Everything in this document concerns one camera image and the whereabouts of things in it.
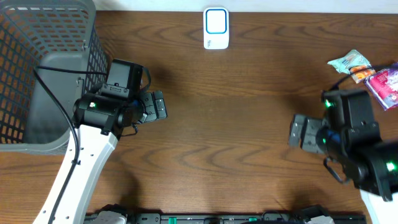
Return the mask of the small orange box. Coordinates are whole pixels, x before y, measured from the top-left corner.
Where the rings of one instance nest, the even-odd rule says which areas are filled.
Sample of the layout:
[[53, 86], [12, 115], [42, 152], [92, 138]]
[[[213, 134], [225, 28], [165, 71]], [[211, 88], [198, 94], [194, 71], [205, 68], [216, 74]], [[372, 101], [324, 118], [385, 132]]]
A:
[[351, 78], [356, 82], [360, 83], [367, 77], [375, 74], [375, 70], [370, 68], [368, 65], [358, 65], [350, 68]]

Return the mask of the mint green snack packet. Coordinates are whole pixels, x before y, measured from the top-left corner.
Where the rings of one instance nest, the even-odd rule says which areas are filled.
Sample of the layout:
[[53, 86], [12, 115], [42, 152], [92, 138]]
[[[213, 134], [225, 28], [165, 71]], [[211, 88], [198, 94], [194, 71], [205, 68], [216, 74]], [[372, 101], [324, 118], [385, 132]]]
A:
[[331, 60], [327, 64], [331, 65], [338, 73], [345, 74], [349, 74], [350, 69], [353, 67], [371, 66], [369, 60], [355, 49], [349, 51], [344, 57]]

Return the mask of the purple red tissue pack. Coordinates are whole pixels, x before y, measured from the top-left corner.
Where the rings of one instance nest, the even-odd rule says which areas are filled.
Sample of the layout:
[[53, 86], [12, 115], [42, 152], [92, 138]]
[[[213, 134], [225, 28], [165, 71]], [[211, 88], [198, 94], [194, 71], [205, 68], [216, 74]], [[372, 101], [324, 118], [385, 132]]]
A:
[[364, 83], [384, 110], [397, 107], [397, 63], [368, 77]]

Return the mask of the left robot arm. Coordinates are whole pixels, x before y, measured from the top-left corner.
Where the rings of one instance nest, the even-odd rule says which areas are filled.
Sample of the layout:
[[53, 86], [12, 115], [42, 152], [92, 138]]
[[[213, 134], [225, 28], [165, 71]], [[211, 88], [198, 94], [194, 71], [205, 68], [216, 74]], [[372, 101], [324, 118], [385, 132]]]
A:
[[92, 93], [77, 100], [65, 157], [35, 223], [83, 223], [100, 173], [124, 128], [166, 117], [160, 90], [129, 100]]

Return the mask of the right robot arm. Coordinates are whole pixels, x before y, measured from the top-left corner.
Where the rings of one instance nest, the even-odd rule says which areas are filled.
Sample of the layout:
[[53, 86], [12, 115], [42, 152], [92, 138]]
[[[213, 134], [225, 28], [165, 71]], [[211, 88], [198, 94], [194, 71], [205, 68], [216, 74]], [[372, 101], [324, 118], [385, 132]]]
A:
[[352, 123], [296, 114], [289, 145], [324, 154], [327, 171], [360, 191], [373, 223], [397, 223], [397, 142], [383, 141], [375, 120]]

